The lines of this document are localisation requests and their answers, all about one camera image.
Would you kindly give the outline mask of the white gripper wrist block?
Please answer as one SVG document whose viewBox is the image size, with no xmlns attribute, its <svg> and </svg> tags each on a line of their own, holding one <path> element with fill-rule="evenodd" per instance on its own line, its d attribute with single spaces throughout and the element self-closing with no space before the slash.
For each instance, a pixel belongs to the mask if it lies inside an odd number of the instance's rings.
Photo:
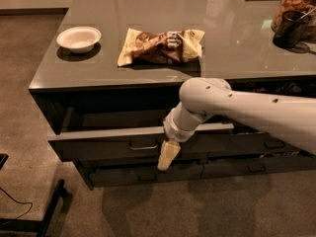
<svg viewBox="0 0 316 237">
<path fill-rule="evenodd" d="M 164 118 L 164 131 L 171 139 L 164 141 L 158 159 L 158 169 L 166 171 L 181 150 L 179 142 L 188 141 L 197 127 L 211 118 L 211 115 L 196 114 L 187 110 L 182 103 L 173 108 Z"/>
</svg>

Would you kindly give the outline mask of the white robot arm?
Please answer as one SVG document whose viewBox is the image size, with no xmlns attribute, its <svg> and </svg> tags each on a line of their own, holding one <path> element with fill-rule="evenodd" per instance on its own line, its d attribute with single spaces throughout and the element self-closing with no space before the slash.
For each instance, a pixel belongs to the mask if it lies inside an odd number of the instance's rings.
<svg viewBox="0 0 316 237">
<path fill-rule="evenodd" d="M 165 117 L 167 139 L 158 169 L 167 170 L 199 125 L 225 116 L 316 154 L 316 99 L 234 91 L 219 78 L 191 78 L 179 90 L 179 104 Z"/>
</svg>

